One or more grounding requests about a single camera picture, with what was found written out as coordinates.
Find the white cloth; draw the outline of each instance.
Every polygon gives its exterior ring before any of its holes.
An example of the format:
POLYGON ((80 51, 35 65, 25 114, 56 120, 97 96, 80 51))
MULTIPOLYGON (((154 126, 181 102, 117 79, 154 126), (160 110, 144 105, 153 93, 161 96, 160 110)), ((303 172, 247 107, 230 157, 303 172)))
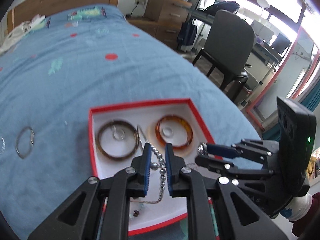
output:
POLYGON ((280 213, 290 221, 297 221, 308 213, 311 204, 312 196, 307 193, 304 197, 294 197, 280 213))
POLYGON ((15 27, 5 38, 0 47, 0 55, 8 51, 13 45, 17 44, 25 34, 31 31, 35 26, 45 19, 45 16, 36 15, 31 21, 23 22, 15 27))

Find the bangle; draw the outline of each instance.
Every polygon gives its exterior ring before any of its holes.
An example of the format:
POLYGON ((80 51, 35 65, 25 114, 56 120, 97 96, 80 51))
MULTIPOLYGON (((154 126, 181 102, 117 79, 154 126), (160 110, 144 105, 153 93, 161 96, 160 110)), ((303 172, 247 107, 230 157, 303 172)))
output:
POLYGON ((177 123, 180 123, 186 130, 187 132, 187 141, 185 144, 183 145, 172 145, 173 150, 184 150, 185 148, 187 148, 193 139, 193 132, 192 132, 192 128, 190 126, 190 124, 184 120, 183 118, 176 116, 176 115, 166 115, 164 117, 162 117, 156 124, 156 137, 158 139, 158 141, 162 144, 162 146, 166 145, 166 141, 163 139, 161 132, 160 132, 160 125, 163 121, 175 121, 177 123))
POLYGON ((97 134, 97 137, 96 137, 96 144, 97 144, 97 148, 100 150, 100 152, 102 154, 104 154, 105 156, 107 156, 108 158, 110 158, 111 160, 114 160, 114 161, 123 161, 125 159, 128 159, 130 158, 132 155, 134 155, 139 147, 139 136, 138 136, 138 132, 137 130, 128 122, 126 121, 122 121, 122 120, 116 120, 116 121, 111 121, 109 123, 106 123, 105 125, 103 125, 98 134, 97 134), (101 146, 101 137, 102 137, 102 134, 103 132, 108 129, 109 127, 111 126, 115 126, 115 125, 122 125, 124 127, 127 127, 134 135, 134 138, 135 138, 135 145, 132 149, 132 151, 130 151, 127 155, 125 156, 122 156, 122 157, 115 157, 115 156, 112 156, 110 154, 108 154, 101 146))

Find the black robotic device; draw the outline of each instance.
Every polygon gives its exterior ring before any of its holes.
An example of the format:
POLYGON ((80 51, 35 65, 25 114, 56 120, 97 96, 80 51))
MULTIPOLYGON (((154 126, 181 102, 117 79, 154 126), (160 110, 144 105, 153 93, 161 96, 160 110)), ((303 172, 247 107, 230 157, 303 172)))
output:
MULTIPOLYGON (((281 127, 279 143, 244 139, 231 147, 202 144, 195 162, 221 174, 217 180, 186 167, 167 144, 168 190, 172 197, 186 197, 190 240, 212 240, 215 231, 208 197, 221 240, 287 240, 270 217, 277 215, 295 196, 309 190, 306 168, 316 133, 312 112, 290 99, 277 99, 281 127), (231 161, 243 157, 262 164, 261 170, 238 169, 231 161)), ((28 240, 126 240, 130 197, 144 197, 148 189, 151 146, 133 159, 131 167, 114 177, 90 177, 29 236, 28 240), (103 203, 108 197, 106 211, 103 203)), ((316 239, 320 212, 299 240, 316 239)))

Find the wooden nightstand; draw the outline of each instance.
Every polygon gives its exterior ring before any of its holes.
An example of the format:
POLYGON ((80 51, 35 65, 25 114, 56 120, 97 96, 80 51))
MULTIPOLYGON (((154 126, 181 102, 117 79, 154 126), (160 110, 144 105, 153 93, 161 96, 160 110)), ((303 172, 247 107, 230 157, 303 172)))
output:
POLYGON ((176 49, 181 25, 188 16, 188 11, 182 6, 190 8, 191 5, 183 0, 148 0, 145 17, 127 20, 168 47, 176 49))

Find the black bag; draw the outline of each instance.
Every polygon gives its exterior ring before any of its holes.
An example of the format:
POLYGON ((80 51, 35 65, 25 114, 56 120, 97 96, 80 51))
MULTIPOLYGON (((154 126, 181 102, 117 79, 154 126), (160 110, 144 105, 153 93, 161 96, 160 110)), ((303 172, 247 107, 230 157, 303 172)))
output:
POLYGON ((197 36, 197 25, 195 25, 195 21, 196 20, 190 19, 182 24, 179 35, 177 37, 177 43, 179 45, 193 45, 197 36))
POLYGON ((207 14, 215 16, 217 11, 226 10, 231 13, 237 13, 240 8, 240 5, 236 1, 224 1, 217 0, 213 5, 210 5, 208 8, 203 11, 207 14))

